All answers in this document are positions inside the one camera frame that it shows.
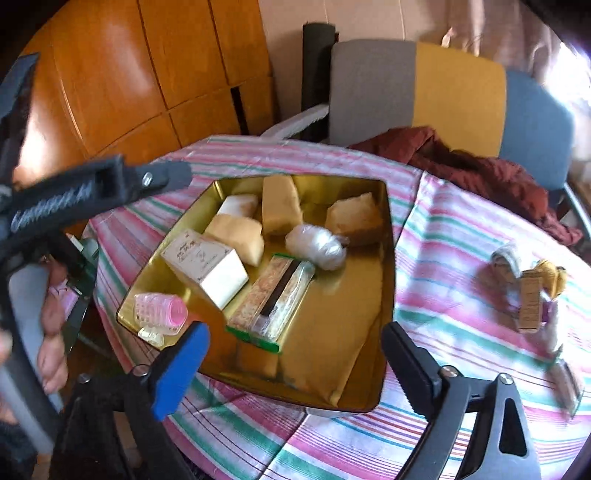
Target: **gray handle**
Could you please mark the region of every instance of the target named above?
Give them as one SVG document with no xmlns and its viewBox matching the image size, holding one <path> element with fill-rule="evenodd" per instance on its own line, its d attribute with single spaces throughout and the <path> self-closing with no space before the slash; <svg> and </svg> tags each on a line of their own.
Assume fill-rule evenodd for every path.
<svg viewBox="0 0 591 480">
<path fill-rule="evenodd" d="M 47 294 L 49 271 L 46 267 L 29 264 L 13 273 L 8 293 L 14 314 L 13 349 L 0 367 L 0 396 L 14 412 L 21 428 L 39 453 L 51 453 L 59 429 L 59 411 L 63 408 L 59 394 L 43 392 L 37 356 L 44 339 L 41 308 Z M 10 311 L 2 305 L 2 315 Z M 2 323 L 10 325 L 7 318 Z"/>
</svg>

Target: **chair armrest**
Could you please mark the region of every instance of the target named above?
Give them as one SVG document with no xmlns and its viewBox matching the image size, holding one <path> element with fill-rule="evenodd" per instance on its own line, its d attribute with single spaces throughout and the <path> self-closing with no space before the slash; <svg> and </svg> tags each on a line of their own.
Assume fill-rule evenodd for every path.
<svg viewBox="0 0 591 480">
<path fill-rule="evenodd" d="M 322 120 L 329 114 L 329 106 L 325 103 L 308 108 L 297 115 L 273 125 L 269 130 L 262 133 L 267 138 L 289 138 L 305 130 L 311 124 Z"/>
<path fill-rule="evenodd" d="M 564 184 L 564 192 L 566 193 L 568 203 L 579 220 L 579 226 L 583 231 L 585 240 L 591 240 L 591 218 L 583 206 L 583 202 L 581 202 L 568 183 Z"/>
</svg>

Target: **black cylinder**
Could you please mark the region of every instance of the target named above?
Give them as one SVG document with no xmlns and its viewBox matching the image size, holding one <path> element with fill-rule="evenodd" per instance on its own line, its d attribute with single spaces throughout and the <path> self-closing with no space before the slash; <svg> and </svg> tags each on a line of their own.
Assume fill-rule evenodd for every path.
<svg viewBox="0 0 591 480">
<path fill-rule="evenodd" d="M 330 54 L 335 44 L 336 27 L 328 23 L 306 23 L 302 41 L 302 111 L 330 96 Z M 302 140 L 320 141 L 328 136 L 328 121 L 317 122 L 301 134 Z"/>
</svg>

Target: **tray rim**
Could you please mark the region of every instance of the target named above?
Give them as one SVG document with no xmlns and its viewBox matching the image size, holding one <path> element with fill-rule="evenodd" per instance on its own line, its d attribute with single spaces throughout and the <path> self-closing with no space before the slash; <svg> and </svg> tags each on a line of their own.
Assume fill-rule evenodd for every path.
<svg viewBox="0 0 591 480">
<path fill-rule="evenodd" d="M 156 252 L 158 250 L 158 248 L 160 247 L 160 245 L 165 241 L 167 235 L 170 233 L 170 231 L 182 220 L 183 216 L 193 207 L 193 205 L 211 188 L 214 187 L 218 192 L 222 192 L 221 187 L 219 186 L 219 182 L 220 181 L 225 181 L 225 180 L 240 180 L 240 179 L 263 179 L 265 177 L 270 177 L 273 175 L 286 175 L 286 176 L 290 176 L 290 177 L 305 177 L 305 176 L 312 176 L 312 177 L 333 177 L 333 178 L 339 178 L 339 179 L 351 179 L 351 180 L 370 180 L 370 181 L 375 181 L 378 183 L 381 183 L 384 186 L 384 191 L 386 192 L 386 197 L 387 197 L 387 209 L 388 209 L 388 224 L 390 225 L 390 228 L 388 229 L 388 237 L 391 240 L 391 245 L 392 245 L 392 251 L 395 251 L 395 243 L 394 243 L 394 234 L 392 232 L 392 210 L 390 208 L 390 202 L 389 202 L 389 198 L 388 198 L 388 183 L 381 178 L 377 178 L 377 177 L 357 177 L 357 176 L 348 176 L 348 175 L 331 175 L 331 174 L 318 174 L 318 173 L 306 173 L 306 172 L 302 172 L 302 173 L 274 173 L 271 175 L 245 175 L 245 176 L 236 176 L 236 177 L 219 177 L 217 179 L 213 179 L 204 189 L 201 193 L 199 193 L 199 195 L 197 197 L 195 197 L 195 199 L 191 202 L 191 205 L 189 205 L 187 207 L 187 209 L 182 212 L 179 217 L 176 219 L 176 221 L 170 226 L 170 228 L 168 229 L 168 232 L 166 232 L 164 234 L 164 236 L 162 237 L 162 240 L 158 243 L 158 245 L 155 247 L 154 251 L 152 252 L 152 254 L 150 255 L 148 261 L 144 264 L 144 266 L 142 266 L 138 272 L 138 274 L 134 277 L 133 282 L 129 285 L 129 288 L 127 289 L 127 292 L 125 293 L 125 296 L 123 297 L 123 299 L 121 300 L 121 303 L 119 305 L 119 307 L 117 308 L 117 311 L 115 313 L 115 321 L 117 322 L 118 325 L 122 326 L 125 330 L 127 330 L 129 333 L 131 333 L 132 335 L 134 335 L 137 339 L 139 339 L 140 341 L 146 343 L 146 345 L 148 345 L 151 348 L 156 349 L 159 352 L 162 352 L 162 350 L 164 350 L 164 347 L 162 348 L 157 348 L 155 346 L 153 346 L 152 344 L 148 343 L 147 341 L 143 340 L 142 338 L 140 338 L 137 334 L 137 332 L 132 331 L 127 325 L 123 324 L 120 320 L 119 320 L 119 314 L 121 312 L 121 308 L 123 307 L 123 305 L 125 304 L 125 302 L 127 301 L 130 292 L 133 288 L 133 286 L 135 285 L 135 283 L 137 282 L 138 278 L 140 277 L 140 275 L 142 274 L 142 272 L 144 271 L 144 269 L 146 268 L 146 266 L 150 263 L 150 261 L 154 258 L 154 256 L 156 255 Z M 396 269 L 396 265 L 395 265 L 395 258 L 394 258 L 394 271 Z M 393 321 L 394 319 L 394 306 L 395 306 L 395 298 L 396 298 L 396 285 L 395 285 L 395 278 L 394 278 L 394 292 L 392 295 L 392 306 L 390 308 L 390 311 L 392 313 L 391 316 L 391 321 Z M 378 348 L 378 354 L 382 352 L 381 348 Z M 299 403 L 299 402 L 289 402 L 287 400 L 285 400 L 284 398 L 278 398 L 278 397 L 274 397 L 274 396 L 270 396 L 270 395 L 263 395 L 261 393 L 252 391 L 250 388 L 248 387 L 244 387 L 243 385 L 238 386 L 235 382 L 233 382 L 230 379 L 225 379 L 225 380 L 220 380 L 218 378 L 215 377 L 211 377 L 210 375 L 201 373 L 199 370 L 197 370 L 195 373 L 199 373 L 200 375 L 204 375 L 205 377 L 211 378 L 214 381 L 219 381 L 222 382 L 226 385 L 230 385 L 232 388 L 238 388 L 240 390 L 243 390 L 251 395 L 257 395 L 260 397 L 264 397 L 267 398 L 269 400 L 272 401 L 278 401 L 278 402 L 282 402 L 282 403 L 287 403 L 289 405 L 294 405 L 294 406 L 299 406 L 302 408 L 314 408 L 317 410 L 323 410 L 323 411 L 328 411 L 328 412 L 340 412 L 340 413 L 351 413 L 351 414 L 358 414 L 358 413 L 369 413 L 370 411 L 374 410 L 378 405 L 379 405 L 379 401 L 382 395 L 382 392 L 384 390 L 384 380 L 386 378 L 386 371 L 388 368 L 388 362 L 384 362 L 384 367 L 382 368 L 381 371 L 381 378 L 382 378 L 382 383 L 381 383 L 381 387 L 379 389 L 379 395 L 378 395 L 378 399 L 377 402 L 375 403 L 375 405 L 372 405 L 371 407 L 365 409 L 347 409 L 344 410 L 342 408 L 339 408 L 337 406 L 326 406 L 325 407 L 319 407 L 318 405 L 311 405 L 311 404 L 304 404 L 304 403 Z"/>
</svg>

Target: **human hand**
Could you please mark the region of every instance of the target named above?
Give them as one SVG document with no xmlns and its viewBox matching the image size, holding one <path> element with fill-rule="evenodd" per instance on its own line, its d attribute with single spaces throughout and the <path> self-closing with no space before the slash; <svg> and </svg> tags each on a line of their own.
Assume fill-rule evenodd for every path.
<svg viewBox="0 0 591 480">
<path fill-rule="evenodd" d="M 49 260 L 49 285 L 59 285 L 66 279 L 66 268 Z M 41 309 L 41 325 L 45 338 L 37 355 L 37 366 L 43 379 L 43 390 L 46 394 L 55 393 L 62 389 L 68 379 L 64 340 L 61 336 L 61 326 L 65 322 L 64 310 L 53 295 L 48 294 Z M 12 351 L 12 337 L 7 332 L 0 332 L 0 365 L 10 356 Z M 6 404 L 0 399 L 0 421 L 17 424 L 17 420 Z"/>
</svg>

